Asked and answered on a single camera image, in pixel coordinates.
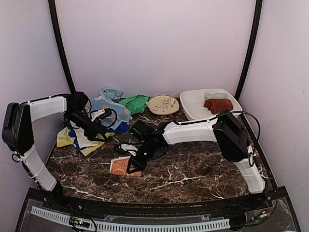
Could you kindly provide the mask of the orange bunny pattern towel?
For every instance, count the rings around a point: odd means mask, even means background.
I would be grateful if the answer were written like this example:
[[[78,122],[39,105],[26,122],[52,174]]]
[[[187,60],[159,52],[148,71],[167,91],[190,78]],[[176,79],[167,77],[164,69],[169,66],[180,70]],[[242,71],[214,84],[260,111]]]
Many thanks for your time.
[[[141,177],[141,171],[132,174],[126,172],[129,158],[130,156],[112,159],[109,170],[110,174],[117,176]]]

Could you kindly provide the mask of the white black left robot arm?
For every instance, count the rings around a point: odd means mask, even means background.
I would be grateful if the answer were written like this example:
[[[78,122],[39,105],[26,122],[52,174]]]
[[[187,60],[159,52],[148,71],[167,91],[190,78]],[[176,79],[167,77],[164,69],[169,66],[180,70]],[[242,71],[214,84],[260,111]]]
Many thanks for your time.
[[[49,203],[58,211],[68,207],[68,199],[63,196],[63,187],[48,171],[41,160],[34,142],[33,122],[63,114],[64,119],[84,130],[91,142],[105,142],[107,127],[102,120],[115,113],[113,109],[90,112],[86,105],[90,99],[83,92],[60,94],[23,103],[11,102],[7,105],[2,139],[13,152],[14,162],[21,162],[30,178],[46,192],[50,192]]]

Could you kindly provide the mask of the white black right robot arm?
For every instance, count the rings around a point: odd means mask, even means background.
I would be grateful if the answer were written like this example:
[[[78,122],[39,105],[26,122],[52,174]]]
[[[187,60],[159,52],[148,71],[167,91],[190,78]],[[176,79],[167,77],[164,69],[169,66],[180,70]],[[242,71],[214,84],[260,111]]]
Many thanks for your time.
[[[246,205],[256,210],[265,202],[266,179],[254,162],[255,149],[233,112],[222,110],[217,116],[186,122],[164,122],[153,128],[138,120],[129,133],[140,140],[137,150],[129,149],[126,174],[142,172],[155,153],[168,145],[187,142],[217,142],[223,158],[239,169],[249,192]]]

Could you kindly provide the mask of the yellow white cloth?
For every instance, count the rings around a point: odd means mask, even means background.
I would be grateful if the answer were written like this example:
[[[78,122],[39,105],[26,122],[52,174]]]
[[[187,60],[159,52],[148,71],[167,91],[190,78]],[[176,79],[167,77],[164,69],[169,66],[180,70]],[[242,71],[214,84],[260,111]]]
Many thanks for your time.
[[[73,145],[85,157],[96,149],[103,146],[105,142],[90,141],[84,136],[83,129],[64,128],[57,134],[57,147]]]

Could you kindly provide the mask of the dark blue towel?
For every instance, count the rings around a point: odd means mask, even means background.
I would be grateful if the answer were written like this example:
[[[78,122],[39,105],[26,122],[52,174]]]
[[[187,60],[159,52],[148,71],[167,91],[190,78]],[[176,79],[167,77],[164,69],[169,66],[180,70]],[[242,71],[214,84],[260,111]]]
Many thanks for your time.
[[[84,129],[77,127],[73,122],[67,123],[68,136],[73,139],[73,144],[79,150],[86,149],[87,147],[92,147],[96,145],[102,145],[103,142],[90,141],[84,135]],[[108,128],[108,132],[105,134],[106,137],[109,137],[114,134],[120,134],[129,131],[128,124],[122,122],[115,130]]]

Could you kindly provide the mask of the light blue dotted towel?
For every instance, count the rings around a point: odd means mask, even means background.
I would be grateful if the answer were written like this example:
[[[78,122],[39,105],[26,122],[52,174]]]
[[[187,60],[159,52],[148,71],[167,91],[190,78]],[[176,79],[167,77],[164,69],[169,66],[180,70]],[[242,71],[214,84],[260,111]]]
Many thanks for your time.
[[[106,117],[101,121],[104,126],[111,125],[115,120],[115,116],[117,116],[117,120],[113,125],[110,126],[110,128],[112,128],[113,130],[117,129],[122,122],[128,123],[130,121],[130,110],[128,110],[125,106],[121,104],[113,102],[112,100],[106,98],[103,95],[100,95],[96,98],[91,98],[85,107],[88,113],[95,110],[102,110],[107,108],[113,109],[115,112],[112,111],[112,114],[109,117]]]

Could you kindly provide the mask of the light blue crumpled cloth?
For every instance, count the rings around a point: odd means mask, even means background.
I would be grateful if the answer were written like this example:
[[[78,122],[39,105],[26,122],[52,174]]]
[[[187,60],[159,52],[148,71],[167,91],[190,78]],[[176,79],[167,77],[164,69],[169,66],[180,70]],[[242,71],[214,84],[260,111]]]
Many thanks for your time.
[[[124,92],[113,88],[103,88],[99,93],[110,100],[118,100],[122,97]]]

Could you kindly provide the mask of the green cloth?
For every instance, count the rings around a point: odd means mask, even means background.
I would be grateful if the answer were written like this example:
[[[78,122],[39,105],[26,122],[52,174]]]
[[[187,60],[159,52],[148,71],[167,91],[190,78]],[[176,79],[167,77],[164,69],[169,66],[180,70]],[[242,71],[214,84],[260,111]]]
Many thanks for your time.
[[[145,95],[136,95],[123,99],[119,102],[120,105],[124,106],[131,112],[131,115],[142,114],[148,107],[148,102],[152,97]]]

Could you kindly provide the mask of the beige round embroidered cloth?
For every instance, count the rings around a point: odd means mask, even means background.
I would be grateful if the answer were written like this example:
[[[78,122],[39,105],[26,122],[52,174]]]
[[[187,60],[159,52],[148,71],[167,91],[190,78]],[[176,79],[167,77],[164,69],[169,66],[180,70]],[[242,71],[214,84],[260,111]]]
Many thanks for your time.
[[[179,102],[172,96],[159,95],[148,101],[149,110],[156,115],[165,116],[177,112],[180,108]]]

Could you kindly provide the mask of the small green circuit board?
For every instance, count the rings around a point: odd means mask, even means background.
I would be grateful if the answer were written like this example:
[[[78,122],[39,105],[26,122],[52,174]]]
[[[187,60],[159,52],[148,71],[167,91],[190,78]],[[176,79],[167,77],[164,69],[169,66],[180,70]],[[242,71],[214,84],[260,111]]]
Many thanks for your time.
[[[81,218],[70,217],[69,224],[74,228],[88,229],[90,227],[90,223]]]

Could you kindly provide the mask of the rust brown rolled towel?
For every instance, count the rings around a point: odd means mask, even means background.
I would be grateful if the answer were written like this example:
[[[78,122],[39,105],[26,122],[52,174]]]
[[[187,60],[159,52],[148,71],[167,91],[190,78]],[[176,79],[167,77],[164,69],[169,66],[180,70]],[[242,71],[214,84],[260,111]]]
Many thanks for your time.
[[[228,99],[210,99],[204,102],[203,107],[207,108],[213,115],[219,114],[222,110],[233,110],[233,105]]]

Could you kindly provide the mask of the pale green rolled towel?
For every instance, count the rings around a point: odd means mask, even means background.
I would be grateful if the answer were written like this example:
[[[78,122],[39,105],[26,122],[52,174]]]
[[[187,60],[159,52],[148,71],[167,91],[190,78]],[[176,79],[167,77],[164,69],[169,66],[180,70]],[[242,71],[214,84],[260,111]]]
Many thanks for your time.
[[[225,93],[222,92],[216,92],[216,93],[209,93],[206,92],[204,95],[204,101],[210,100],[210,99],[227,99],[228,96]]]

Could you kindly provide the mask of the black table front rail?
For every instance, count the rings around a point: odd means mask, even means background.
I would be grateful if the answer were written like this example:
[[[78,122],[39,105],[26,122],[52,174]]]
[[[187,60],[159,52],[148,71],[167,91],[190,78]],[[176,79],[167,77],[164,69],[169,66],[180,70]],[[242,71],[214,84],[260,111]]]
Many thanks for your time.
[[[169,203],[169,204],[137,204],[112,203],[65,197],[64,203],[50,199],[46,195],[36,198],[45,207],[59,210],[73,210],[75,214],[85,214],[94,217],[113,216],[191,216],[210,214],[212,216],[236,216],[251,210],[269,210],[274,203],[273,197],[262,195],[246,195],[225,200],[214,200],[197,203]]]

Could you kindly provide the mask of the black corner post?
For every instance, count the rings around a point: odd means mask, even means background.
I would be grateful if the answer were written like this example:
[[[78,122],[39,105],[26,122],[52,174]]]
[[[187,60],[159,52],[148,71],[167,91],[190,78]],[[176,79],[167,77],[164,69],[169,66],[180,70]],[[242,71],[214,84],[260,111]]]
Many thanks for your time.
[[[248,46],[247,46],[246,56],[245,56],[242,71],[241,71],[241,74],[240,74],[237,89],[236,89],[236,92],[235,92],[235,95],[234,95],[234,98],[237,101],[240,100],[240,97],[241,97],[241,94],[242,94],[242,91],[243,91],[243,88],[244,88],[244,85],[245,85],[245,81],[246,81],[246,78],[247,78],[247,74],[248,74],[248,71],[249,71],[250,63],[251,63],[251,60],[252,60],[253,51],[254,51],[255,42],[256,42],[256,37],[257,37],[257,33],[258,33],[258,28],[259,28],[259,23],[260,23],[262,6],[263,6],[262,0],[256,0],[255,1],[253,22],[252,22],[251,33],[250,33],[249,42],[248,42]]]
[[[59,24],[57,9],[56,9],[56,1],[48,0],[48,6],[49,6],[50,18],[52,22],[54,37],[55,37],[56,46],[57,46],[59,58],[61,61],[62,69],[65,75],[65,79],[69,87],[70,93],[73,94],[76,92],[76,88],[75,88],[73,78],[70,72],[65,47],[64,47],[63,40],[62,40],[60,24]]]

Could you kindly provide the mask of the black right corner post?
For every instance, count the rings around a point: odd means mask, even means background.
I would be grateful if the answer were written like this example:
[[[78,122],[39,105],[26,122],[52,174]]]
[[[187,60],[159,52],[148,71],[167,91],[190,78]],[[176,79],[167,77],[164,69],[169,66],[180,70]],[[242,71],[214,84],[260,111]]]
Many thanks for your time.
[[[243,91],[243,88],[244,88],[244,85],[245,85],[245,81],[246,81],[246,78],[247,78],[247,74],[248,74],[248,71],[249,71],[250,63],[251,63],[251,60],[252,60],[253,51],[254,51],[255,42],[256,42],[256,37],[257,37],[257,33],[258,33],[258,28],[259,28],[259,23],[260,23],[262,6],[263,6],[262,0],[256,0],[255,1],[253,22],[252,22],[251,33],[250,33],[249,42],[248,42],[248,46],[247,46],[246,56],[245,56],[242,71],[241,71],[241,74],[240,74],[237,89],[236,89],[236,92],[235,92],[235,95],[234,95],[234,98],[237,101],[240,100],[240,97],[241,97],[241,94],[242,94],[242,91]]]

